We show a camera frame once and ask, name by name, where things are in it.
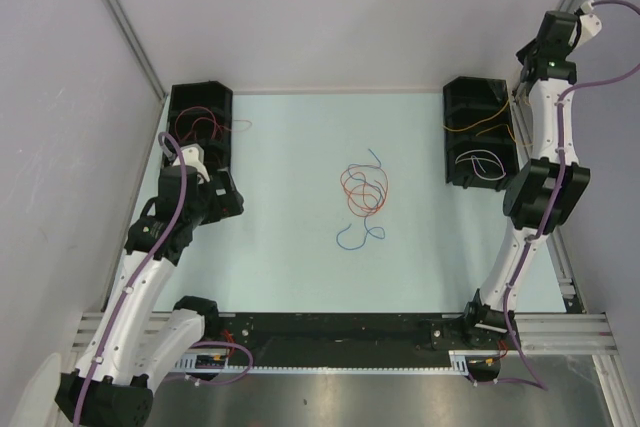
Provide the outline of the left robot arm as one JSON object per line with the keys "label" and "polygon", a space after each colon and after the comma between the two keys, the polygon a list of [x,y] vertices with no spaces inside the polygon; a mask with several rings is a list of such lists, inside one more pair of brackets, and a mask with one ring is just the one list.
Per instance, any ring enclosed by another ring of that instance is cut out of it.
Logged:
{"label": "left robot arm", "polygon": [[216,302],[195,296],[177,301],[150,340],[144,333],[195,229],[241,214],[243,203],[226,168],[162,169],[156,196],[129,230],[120,278],[100,324],[75,367],[61,376],[55,402],[73,425],[144,425],[158,387],[182,355],[219,339]]}

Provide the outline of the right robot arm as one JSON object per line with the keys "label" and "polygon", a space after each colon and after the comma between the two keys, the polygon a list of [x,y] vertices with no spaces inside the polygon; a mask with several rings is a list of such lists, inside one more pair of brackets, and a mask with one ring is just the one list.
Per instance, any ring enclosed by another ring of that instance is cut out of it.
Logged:
{"label": "right robot arm", "polygon": [[521,282],[547,237],[564,224],[586,190],[590,171],[573,146],[571,104],[577,67],[569,55],[592,40],[601,20],[580,10],[549,11],[536,37],[517,54],[522,65],[515,90],[533,114],[527,163],[510,182],[503,201],[507,228],[489,276],[467,304],[461,335],[473,348],[513,332]]}

